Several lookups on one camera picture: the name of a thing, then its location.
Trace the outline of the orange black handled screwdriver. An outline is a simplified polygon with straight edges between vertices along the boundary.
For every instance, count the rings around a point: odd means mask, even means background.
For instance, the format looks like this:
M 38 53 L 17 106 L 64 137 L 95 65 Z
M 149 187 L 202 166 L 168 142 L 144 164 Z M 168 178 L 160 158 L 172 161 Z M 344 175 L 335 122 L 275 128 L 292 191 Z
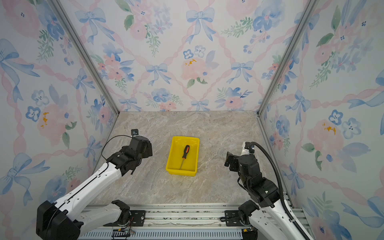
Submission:
M 186 146 L 185 146 L 185 149 L 184 149 L 184 152 L 183 152 L 182 163 L 181 163 L 181 165 L 180 165 L 179 170 L 182 169 L 183 164 L 184 164 L 184 162 L 185 162 L 185 160 L 186 160 L 186 158 L 187 158 L 187 156 L 188 156 L 189 151 L 190 151 L 190 146 L 189 146 L 189 145 L 186 145 Z

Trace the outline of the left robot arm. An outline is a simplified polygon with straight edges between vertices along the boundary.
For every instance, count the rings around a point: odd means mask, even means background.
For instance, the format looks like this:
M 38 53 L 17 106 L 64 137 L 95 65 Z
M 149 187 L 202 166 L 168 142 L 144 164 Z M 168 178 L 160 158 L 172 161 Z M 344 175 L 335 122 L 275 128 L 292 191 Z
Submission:
M 142 159 L 153 155 L 152 144 L 143 136 L 131 136 L 128 146 L 107 158 L 87 180 L 63 197 L 43 202 L 37 210 L 36 234 L 43 240 L 76 240 L 107 224 L 122 227 L 133 220 L 130 207 L 120 200 L 83 213 L 104 189 L 127 173 L 133 174 Z

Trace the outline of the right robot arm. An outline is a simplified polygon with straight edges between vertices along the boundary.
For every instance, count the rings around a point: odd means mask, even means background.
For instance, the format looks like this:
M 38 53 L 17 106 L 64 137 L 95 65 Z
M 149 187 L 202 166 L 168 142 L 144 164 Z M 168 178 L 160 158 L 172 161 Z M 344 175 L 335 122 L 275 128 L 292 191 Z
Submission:
M 263 177 L 254 154 L 236 156 L 227 152 L 225 166 L 239 174 L 240 185 L 251 197 L 239 207 L 240 222 L 250 225 L 268 240 L 312 240 L 284 198 L 281 178 L 269 154 L 278 183 Z

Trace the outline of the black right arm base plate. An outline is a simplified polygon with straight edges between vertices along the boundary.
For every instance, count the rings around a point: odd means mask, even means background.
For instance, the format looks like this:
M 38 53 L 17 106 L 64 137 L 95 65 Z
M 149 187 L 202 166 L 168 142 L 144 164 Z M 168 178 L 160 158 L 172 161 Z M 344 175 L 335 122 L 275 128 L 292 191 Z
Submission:
M 246 224 L 244 221 L 242 221 L 240 219 L 239 212 L 234 210 L 225 210 L 224 216 L 221 217 L 221 221 L 225 223 L 227 227 L 251 227 L 251 224 Z

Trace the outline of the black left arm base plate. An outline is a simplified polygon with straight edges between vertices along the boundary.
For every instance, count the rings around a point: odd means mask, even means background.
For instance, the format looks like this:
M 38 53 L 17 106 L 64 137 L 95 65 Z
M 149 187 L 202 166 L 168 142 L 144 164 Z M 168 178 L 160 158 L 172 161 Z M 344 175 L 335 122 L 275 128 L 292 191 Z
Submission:
M 143 227 L 146 219 L 145 210 L 130 210 L 124 217 L 114 223 L 105 224 L 104 227 Z

